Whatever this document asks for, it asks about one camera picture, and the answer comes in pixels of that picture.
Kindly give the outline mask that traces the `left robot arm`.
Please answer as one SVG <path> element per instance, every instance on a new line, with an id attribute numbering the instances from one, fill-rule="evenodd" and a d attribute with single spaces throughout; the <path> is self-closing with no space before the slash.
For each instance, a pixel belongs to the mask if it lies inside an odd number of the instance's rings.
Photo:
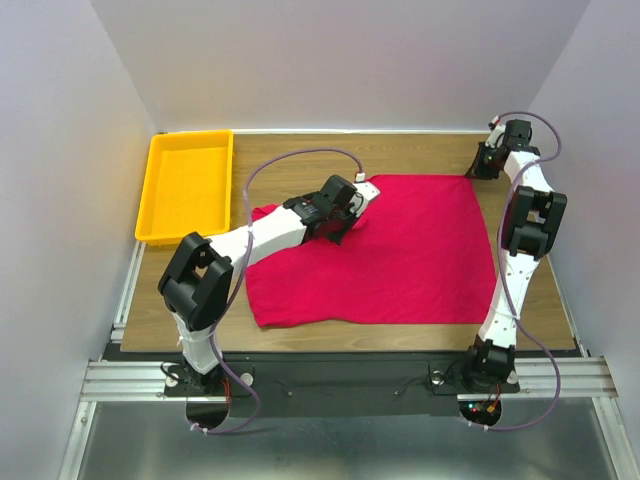
<path id="1" fill-rule="evenodd" d="M 215 330 L 248 268 L 310 240 L 340 244 L 379 195 L 362 174 L 354 183 L 333 175 L 320 190 L 290 198 L 243 227 L 209 237 L 185 236 L 158 283 L 182 344 L 185 374 L 175 380 L 202 394 L 215 392 L 223 373 Z"/>

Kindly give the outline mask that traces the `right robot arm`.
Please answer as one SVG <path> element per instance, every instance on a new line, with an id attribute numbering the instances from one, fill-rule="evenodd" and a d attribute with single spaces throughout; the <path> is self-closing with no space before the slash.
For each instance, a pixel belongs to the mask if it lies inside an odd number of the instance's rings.
<path id="1" fill-rule="evenodd" d="M 530 281 L 541 259 L 554 246 L 567 206 L 567 196 L 555 191 L 541 165 L 544 158 L 532 145 L 528 118 L 523 111 L 499 114 L 489 122 L 490 133 L 478 146 L 466 172 L 470 179 L 493 180 L 504 173 L 510 180 L 506 204 L 496 235 L 498 279 L 487 316 L 460 366 L 463 384 L 472 390 L 502 386 L 515 380 L 517 333 Z"/>

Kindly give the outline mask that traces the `red t shirt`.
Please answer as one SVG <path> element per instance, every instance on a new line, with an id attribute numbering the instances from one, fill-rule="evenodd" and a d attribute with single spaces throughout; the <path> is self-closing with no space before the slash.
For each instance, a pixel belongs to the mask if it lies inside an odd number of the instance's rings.
<path id="1" fill-rule="evenodd" d="M 311 240 L 249 267 L 258 326 L 484 321 L 496 274 L 472 182 L 447 175 L 371 181 L 380 195 L 341 244 Z"/>

